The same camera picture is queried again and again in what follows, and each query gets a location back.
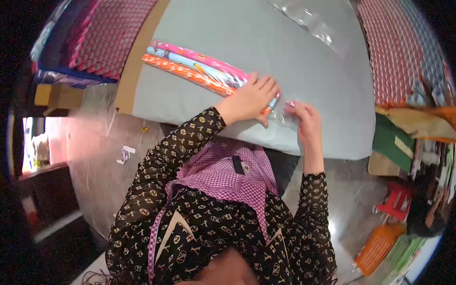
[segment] brown cardboard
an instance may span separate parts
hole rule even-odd
[[[61,83],[54,85],[38,84],[35,93],[35,105],[49,107],[43,113],[46,117],[55,109],[79,109],[82,97],[82,89],[68,87]]]
[[[395,165],[386,156],[372,151],[369,158],[368,172],[371,175],[377,176],[399,176],[400,167]]]
[[[152,40],[155,29],[160,23],[169,0],[158,0],[155,7],[150,12],[141,27],[138,36],[133,43],[130,53],[125,63],[122,77],[119,80],[119,87],[115,99],[115,106],[119,113],[132,114],[135,103],[136,85],[141,72],[143,62],[141,60],[147,47]]]

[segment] black patterned blouse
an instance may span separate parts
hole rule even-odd
[[[211,107],[148,151],[111,228],[106,252],[109,271],[128,271],[137,284],[149,284],[150,230],[157,213],[166,207],[153,249],[156,259],[150,279],[154,284],[191,280],[228,247],[240,252],[260,284],[335,284],[325,173],[303,175],[294,217],[281,199],[266,192],[269,244],[265,243],[256,212],[244,203],[215,199],[182,186],[167,204],[164,186],[224,127],[222,117]],[[210,135],[198,131],[207,129]],[[182,139],[189,141],[192,133],[192,144],[183,145]]]

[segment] red stool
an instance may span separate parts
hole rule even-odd
[[[407,219],[412,203],[412,191],[396,183],[388,184],[388,189],[391,194],[384,204],[377,206],[377,209],[404,222]]]

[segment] sheer sleeve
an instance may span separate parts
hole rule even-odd
[[[109,235],[106,263],[110,272],[128,268],[133,275],[147,267],[150,228],[166,204],[165,185],[176,178],[179,167],[225,127],[214,108],[208,108],[162,139],[138,164],[133,183],[116,215]],[[137,259],[144,258],[138,265]]]
[[[335,284],[336,260],[328,230],[328,192],[324,172],[303,174],[298,210],[289,235],[292,284]]]

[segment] clothing label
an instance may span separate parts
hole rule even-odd
[[[231,158],[233,160],[234,171],[237,174],[245,175],[245,172],[244,172],[244,169],[243,169],[242,163],[241,163],[241,158],[238,155],[234,155]]]

